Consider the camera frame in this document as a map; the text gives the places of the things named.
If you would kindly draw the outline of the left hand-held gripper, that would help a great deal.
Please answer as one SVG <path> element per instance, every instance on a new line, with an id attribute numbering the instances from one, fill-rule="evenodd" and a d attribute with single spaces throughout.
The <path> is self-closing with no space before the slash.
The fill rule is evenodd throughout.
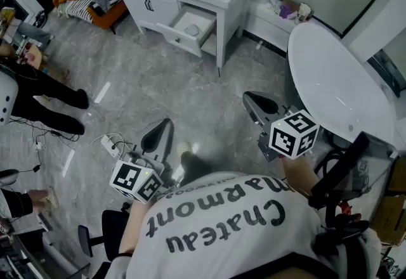
<path id="1" fill-rule="evenodd" d="M 173 132 L 174 125 L 169 118 L 155 121 L 142 130 L 140 147 L 144 155 L 130 151 L 124 160 L 118 160 L 110 186 L 126 198 L 143 204 L 162 193 L 170 184 L 166 159 Z"/>

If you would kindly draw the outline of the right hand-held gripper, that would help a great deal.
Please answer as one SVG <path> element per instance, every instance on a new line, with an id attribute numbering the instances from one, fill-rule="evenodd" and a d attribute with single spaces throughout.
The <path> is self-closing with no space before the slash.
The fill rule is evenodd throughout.
<path id="1" fill-rule="evenodd" d="M 261 128 L 258 146 L 267 162 L 280 155 L 294 160 L 314 147 L 319 124 L 306 110 L 277 114 L 275 101 L 251 91 L 244 93 L 242 101 L 251 120 Z"/>

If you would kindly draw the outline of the white drawer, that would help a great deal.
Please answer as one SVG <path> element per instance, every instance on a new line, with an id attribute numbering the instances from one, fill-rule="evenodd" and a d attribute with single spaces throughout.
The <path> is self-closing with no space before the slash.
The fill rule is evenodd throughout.
<path id="1" fill-rule="evenodd" d="M 216 26 L 216 15 L 211 11 L 184 5 L 171 22 L 156 23 L 156 26 L 169 44 L 201 57 L 201 48 Z"/>

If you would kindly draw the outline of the person's left forearm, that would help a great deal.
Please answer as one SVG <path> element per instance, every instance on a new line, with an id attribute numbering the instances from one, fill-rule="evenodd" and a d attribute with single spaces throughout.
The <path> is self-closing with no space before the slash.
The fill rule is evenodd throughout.
<path id="1" fill-rule="evenodd" d="M 153 200 L 146 204 L 133 202 L 129 213 L 129 219 L 121 239 L 119 247 L 120 254 L 133 254 L 140 238 L 140 231 L 145 215 L 153 205 Z"/>

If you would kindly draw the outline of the person's right forearm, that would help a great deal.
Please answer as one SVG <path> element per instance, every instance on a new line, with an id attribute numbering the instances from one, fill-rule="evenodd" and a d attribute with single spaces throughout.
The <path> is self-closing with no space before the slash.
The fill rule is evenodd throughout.
<path id="1" fill-rule="evenodd" d="M 309 160 L 301 156 L 294 160 L 281 157 L 280 161 L 287 184 L 304 197 L 309 198 L 311 190 L 319 182 L 319 178 L 311 168 Z"/>

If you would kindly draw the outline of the person's left white shoe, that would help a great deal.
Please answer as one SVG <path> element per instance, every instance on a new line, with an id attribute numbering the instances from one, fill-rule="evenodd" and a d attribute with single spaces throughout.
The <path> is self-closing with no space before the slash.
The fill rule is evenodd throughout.
<path id="1" fill-rule="evenodd" d="M 182 141 L 177 145 L 176 152 L 182 156 L 184 153 L 192 152 L 192 146 L 188 141 Z"/>

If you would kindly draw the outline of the person's black shorts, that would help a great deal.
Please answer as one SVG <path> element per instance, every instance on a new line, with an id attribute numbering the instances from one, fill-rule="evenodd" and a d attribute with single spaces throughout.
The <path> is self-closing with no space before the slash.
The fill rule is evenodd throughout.
<path id="1" fill-rule="evenodd" d="M 193 152 L 182 153 L 181 166 L 184 171 L 183 179 L 180 182 L 181 187 L 212 173 L 211 166 Z"/>

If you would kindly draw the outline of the white power strip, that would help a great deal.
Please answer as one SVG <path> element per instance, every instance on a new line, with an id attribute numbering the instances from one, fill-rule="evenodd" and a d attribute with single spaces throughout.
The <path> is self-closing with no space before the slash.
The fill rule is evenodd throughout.
<path id="1" fill-rule="evenodd" d="M 113 142 L 113 139 L 117 137 L 119 137 L 118 134 L 105 134 L 101 137 L 101 145 L 113 158 L 121 156 L 122 153 L 120 144 L 115 144 Z"/>

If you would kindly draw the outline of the white oval bathtub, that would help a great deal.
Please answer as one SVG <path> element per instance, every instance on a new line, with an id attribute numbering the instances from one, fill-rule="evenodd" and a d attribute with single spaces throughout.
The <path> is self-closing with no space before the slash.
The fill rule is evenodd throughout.
<path id="1" fill-rule="evenodd" d="M 350 142 L 361 132 L 394 142 L 386 95 L 334 34 L 310 22 L 295 26 L 287 59 L 304 107 L 324 129 Z"/>

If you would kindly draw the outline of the white low ledge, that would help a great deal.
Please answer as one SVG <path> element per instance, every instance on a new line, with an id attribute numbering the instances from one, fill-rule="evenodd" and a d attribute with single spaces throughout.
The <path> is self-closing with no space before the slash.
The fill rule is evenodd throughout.
<path id="1" fill-rule="evenodd" d="M 297 25 L 297 12 L 283 18 L 280 16 L 283 10 L 279 8 L 276 10 L 278 4 L 280 4 L 279 1 L 275 1 L 274 4 L 251 1 L 247 11 L 245 30 L 286 52 L 290 34 Z"/>

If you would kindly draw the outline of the black small monitor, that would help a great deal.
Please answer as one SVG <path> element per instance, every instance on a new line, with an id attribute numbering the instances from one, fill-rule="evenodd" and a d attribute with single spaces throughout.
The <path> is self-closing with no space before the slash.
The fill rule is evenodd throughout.
<path id="1" fill-rule="evenodd" d="M 361 132 L 344 151 L 334 152 L 336 163 L 327 167 L 330 157 L 317 169 L 322 179 L 311 189 L 309 205 L 321 209 L 339 205 L 370 191 L 398 157 L 396 148 L 370 134 Z"/>

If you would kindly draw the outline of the white paper cup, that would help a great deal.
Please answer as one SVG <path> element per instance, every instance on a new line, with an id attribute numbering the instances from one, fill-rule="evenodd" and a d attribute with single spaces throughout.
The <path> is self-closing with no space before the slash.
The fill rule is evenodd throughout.
<path id="1" fill-rule="evenodd" d="M 304 21 L 307 21 L 311 17 L 311 13 L 312 13 L 311 8 L 307 4 L 301 3 L 297 11 L 295 22 L 299 24 Z"/>

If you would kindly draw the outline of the black office chair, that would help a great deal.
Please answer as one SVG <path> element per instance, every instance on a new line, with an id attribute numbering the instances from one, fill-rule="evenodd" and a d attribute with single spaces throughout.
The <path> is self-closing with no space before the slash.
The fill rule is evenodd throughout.
<path id="1" fill-rule="evenodd" d="M 88 257 L 93 257 L 93 246 L 103 244 L 105 248 L 108 262 L 102 262 L 92 279 L 105 279 L 113 259 L 118 256 L 121 239 L 129 219 L 130 206 L 130 203 L 124 202 L 121 211 L 103 211 L 101 217 L 102 235 L 99 237 L 91 238 L 86 226 L 79 225 L 77 227 L 81 249 Z"/>

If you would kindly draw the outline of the small brown cardboard box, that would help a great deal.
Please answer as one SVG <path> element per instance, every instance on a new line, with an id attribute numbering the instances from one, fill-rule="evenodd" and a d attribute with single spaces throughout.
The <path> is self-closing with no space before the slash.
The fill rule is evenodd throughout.
<path id="1" fill-rule="evenodd" d="M 299 11 L 300 4 L 293 0 L 282 0 L 282 4 L 290 9 L 290 12 L 293 13 L 295 11 Z"/>

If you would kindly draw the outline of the white printed t-shirt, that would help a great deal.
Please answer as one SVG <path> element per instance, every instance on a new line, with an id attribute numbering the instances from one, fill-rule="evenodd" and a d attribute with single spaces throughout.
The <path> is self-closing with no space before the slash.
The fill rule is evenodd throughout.
<path id="1" fill-rule="evenodd" d="M 354 246 L 316 250 L 324 233 L 320 213 L 288 184 L 216 172 L 154 203 L 134 251 L 120 253 L 106 279 L 255 279 L 289 268 L 319 279 L 375 278 L 375 231 Z"/>

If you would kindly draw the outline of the small wooden side table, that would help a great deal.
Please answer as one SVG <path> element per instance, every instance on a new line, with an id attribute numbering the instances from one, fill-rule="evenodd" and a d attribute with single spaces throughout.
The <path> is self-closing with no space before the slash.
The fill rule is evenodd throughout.
<path id="1" fill-rule="evenodd" d="M 0 56 L 9 57 L 19 64 L 28 64 L 42 72 L 46 69 L 47 58 L 36 45 L 30 42 L 26 43 L 19 53 L 15 51 L 12 45 L 2 42 L 0 44 Z"/>

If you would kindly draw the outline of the large brown cardboard box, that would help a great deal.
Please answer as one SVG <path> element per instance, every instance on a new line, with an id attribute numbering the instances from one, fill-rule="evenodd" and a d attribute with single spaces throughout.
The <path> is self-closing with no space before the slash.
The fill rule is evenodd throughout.
<path id="1" fill-rule="evenodd" d="M 406 195 L 406 157 L 396 159 L 387 188 L 389 195 Z"/>
<path id="2" fill-rule="evenodd" d="M 384 196 L 370 227 L 377 233 L 381 243 L 399 246 L 406 238 L 406 195 Z"/>

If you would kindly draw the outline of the white rounded perforated device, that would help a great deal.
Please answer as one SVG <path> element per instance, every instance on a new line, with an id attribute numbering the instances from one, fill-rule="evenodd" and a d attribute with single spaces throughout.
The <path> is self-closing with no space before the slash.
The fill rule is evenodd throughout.
<path id="1" fill-rule="evenodd" d="M 9 122 L 17 95 L 18 84 L 16 80 L 7 73 L 0 71 L 0 127 Z"/>

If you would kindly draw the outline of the black chest mount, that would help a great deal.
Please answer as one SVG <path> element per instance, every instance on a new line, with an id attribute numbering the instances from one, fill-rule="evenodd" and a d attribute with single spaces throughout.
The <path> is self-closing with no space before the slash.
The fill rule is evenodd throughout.
<path id="1" fill-rule="evenodd" d="M 352 242 L 369 228 L 370 223 L 361 214 L 336 215 L 336 204 L 326 206 L 325 230 L 316 236 L 313 250 L 317 254 L 331 254 L 338 245 Z"/>

